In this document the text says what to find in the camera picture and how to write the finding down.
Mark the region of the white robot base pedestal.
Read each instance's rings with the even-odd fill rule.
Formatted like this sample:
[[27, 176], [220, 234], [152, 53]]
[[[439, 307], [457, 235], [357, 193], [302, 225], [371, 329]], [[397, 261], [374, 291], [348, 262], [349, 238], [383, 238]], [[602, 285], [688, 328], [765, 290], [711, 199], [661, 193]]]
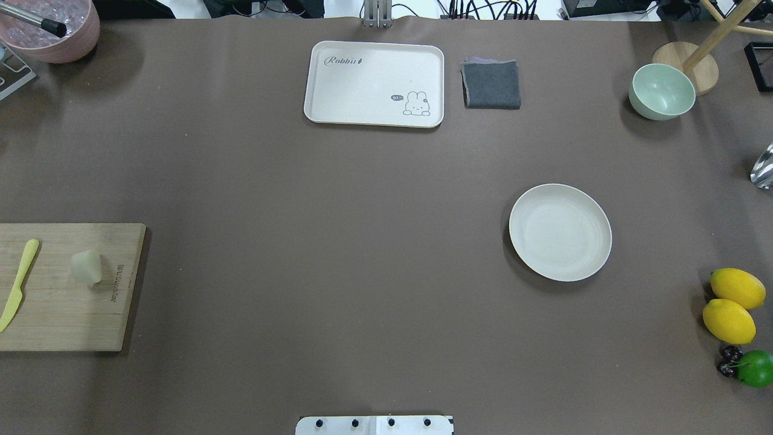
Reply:
[[452, 416], [372, 415], [306, 416], [295, 434], [454, 434]]

